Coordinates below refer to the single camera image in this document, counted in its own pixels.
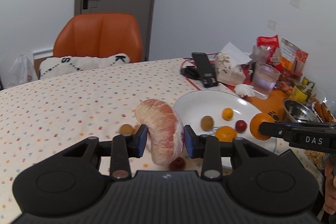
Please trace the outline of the person's right hand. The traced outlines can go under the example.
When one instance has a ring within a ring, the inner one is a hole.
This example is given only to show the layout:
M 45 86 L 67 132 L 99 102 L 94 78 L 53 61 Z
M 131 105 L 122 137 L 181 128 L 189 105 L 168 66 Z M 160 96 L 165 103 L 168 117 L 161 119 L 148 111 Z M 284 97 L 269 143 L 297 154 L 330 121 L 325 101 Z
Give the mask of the person's right hand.
M 330 159 L 325 162 L 325 203 L 324 210 L 333 215 L 336 210 L 335 177 L 333 176 L 333 163 Z

